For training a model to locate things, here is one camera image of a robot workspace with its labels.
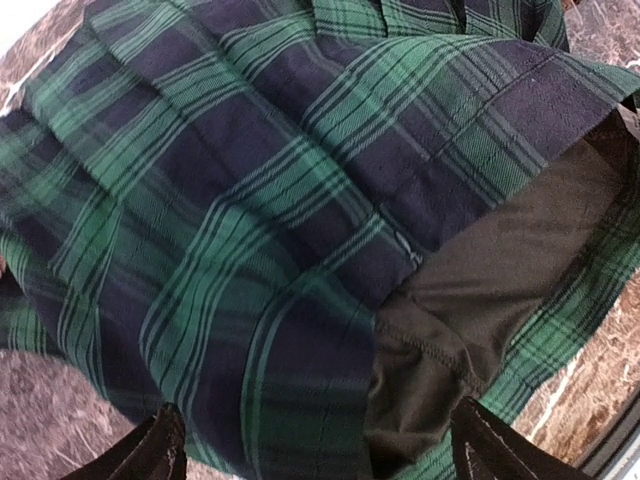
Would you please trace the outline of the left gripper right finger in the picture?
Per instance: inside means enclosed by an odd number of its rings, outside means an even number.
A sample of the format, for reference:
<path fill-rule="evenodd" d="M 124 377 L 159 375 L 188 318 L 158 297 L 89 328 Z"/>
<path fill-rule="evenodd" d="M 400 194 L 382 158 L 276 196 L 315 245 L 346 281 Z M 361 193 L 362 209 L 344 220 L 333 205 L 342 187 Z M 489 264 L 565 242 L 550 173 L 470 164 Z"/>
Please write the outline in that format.
<path fill-rule="evenodd" d="M 468 396 L 452 411 L 452 457 L 459 479 L 590 479 L 537 448 Z"/>

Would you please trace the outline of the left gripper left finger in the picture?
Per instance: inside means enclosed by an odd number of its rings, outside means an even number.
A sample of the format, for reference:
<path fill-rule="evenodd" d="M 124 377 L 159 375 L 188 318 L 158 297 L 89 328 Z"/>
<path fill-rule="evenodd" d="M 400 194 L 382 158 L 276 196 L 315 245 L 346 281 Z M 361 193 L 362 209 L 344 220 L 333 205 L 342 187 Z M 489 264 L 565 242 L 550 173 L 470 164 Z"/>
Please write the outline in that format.
<path fill-rule="evenodd" d="M 186 478 L 186 430 L 174 404 L 164 404 L 128 435 L 63 480 Z"/>

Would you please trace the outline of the dark green plaid garment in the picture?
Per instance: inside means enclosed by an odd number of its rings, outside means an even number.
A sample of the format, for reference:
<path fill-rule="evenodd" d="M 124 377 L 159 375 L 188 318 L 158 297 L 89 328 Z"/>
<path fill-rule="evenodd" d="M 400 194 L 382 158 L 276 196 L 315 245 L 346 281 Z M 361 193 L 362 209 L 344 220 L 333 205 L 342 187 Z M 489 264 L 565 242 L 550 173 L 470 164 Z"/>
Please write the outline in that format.
<path fill-rule="evenodd" d="M 1 120 L 1 344 L 245 479 L 459 479 L 638 268 L 638 112 L 558 1 L 95 1 Z"/>

